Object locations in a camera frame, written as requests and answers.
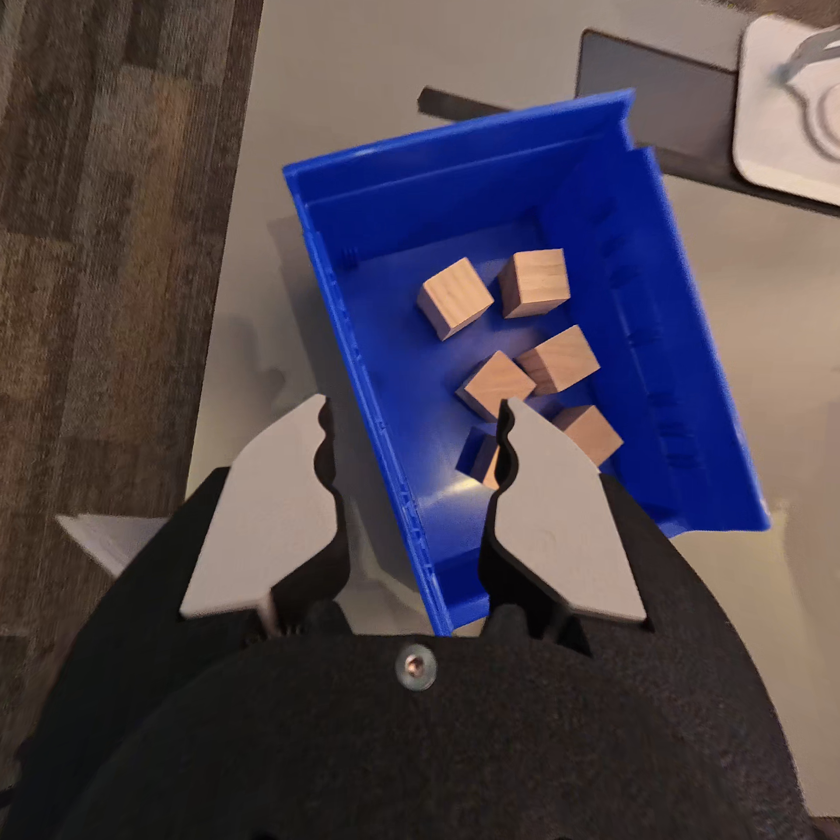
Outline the wooden cube with blue stripe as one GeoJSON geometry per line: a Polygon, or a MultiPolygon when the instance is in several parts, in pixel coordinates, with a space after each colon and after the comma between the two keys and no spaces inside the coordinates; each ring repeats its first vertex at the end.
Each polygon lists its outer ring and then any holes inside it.
{"type": "Polygon", "coordinates": [[[557,333],[514,360],[535,384],[535,396],[558,394],[601,369],[577,324],[557,333]]]}
{"type": "Polygon", "coordinates": [[[498,455],[497,426],[494,423],[473,426],[459,451],[455,468],[483,487],[495,491],[499,487],[496,478],[498,455]]]}
{"type": "Polygon", "coordinates": [[[618,432],[594,405],[567,406],[556,413],[551,424],[584,452],[599,470],[623,446],[618,432]]]}
{"type": "Polygon", "coordinates": [[[493,301],[473,264],[462,258],[423,283],[416,305],[443,342],[478,320],[493,301]]]}
{"type": "Polygon", "coordinates": [[[504,352],[498,350],[483,360],[456,390],[455,395],[484,422],[495,422],[503,400],[525,400],[535,392],[536,382],[504,352]]]}
{"type": "Polygon", "coordinates": [[[508,259],[497,280],[505,319],[541,316],[571,299],[562,248],[519,251],[508,259]]]}

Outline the blue plastic bin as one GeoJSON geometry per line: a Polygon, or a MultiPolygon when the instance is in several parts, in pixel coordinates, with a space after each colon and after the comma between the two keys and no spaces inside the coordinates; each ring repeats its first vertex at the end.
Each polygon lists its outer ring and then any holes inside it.
{"type": "Polygon", "coordinates": [[[490,491],[455,462],[486,424],[455,395],[500,350],[581,327],[601,369],[528,404],[596,405],[605,464],[673,538],[770,528],[746,437],[631,91],[451,124],[291,164],[302,236],[436,634],[488,613],[477,575],[490,491]],[[497,276],[563,249],[571,299],[505,319],[497,276]],[[423,283],[468,258],[493,304],[439,341],[423,283]]]}

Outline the white flat surface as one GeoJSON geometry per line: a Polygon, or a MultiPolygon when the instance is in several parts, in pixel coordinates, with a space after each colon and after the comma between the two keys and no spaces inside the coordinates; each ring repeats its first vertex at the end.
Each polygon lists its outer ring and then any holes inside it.
{"type": "Polygon", "coordinates": [[[168,518],[96,514],[59,514],[55,520],[69,539],[112,579],[120,577],[134,557],[169,521],[168,518]]]}

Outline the white board stand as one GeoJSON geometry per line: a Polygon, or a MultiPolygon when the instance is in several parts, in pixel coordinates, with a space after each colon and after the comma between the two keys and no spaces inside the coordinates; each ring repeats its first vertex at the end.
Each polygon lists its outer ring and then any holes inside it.
{"type": "Polygon", "coordinates": [[[732,158],[747,181],[839,206],[839,27],[774,14],[740,45],[732,158]]]}

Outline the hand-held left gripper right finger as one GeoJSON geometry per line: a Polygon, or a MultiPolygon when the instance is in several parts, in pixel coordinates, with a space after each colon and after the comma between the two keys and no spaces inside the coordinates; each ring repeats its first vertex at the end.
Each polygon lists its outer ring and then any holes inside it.
{"type": "Polygon", "coordinates": [[[517,397],[500,405],[497,443],[498,488],[478,560],[490,603],[486,632],[513,610],[536,641],[584,642],[584,618],[645,627],[600,470],[517,397]]]}

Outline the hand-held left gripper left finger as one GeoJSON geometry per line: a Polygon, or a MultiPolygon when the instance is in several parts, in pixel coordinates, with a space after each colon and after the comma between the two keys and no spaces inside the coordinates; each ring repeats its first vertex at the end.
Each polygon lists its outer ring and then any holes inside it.
{"type": "Polygon", "coordinates": [[[311,606],[350,578],[343,499],[334,485],[330,399],[313,395],[234,459],[180,617],[256,612],[269,636],[300,634],[311,606]]]}

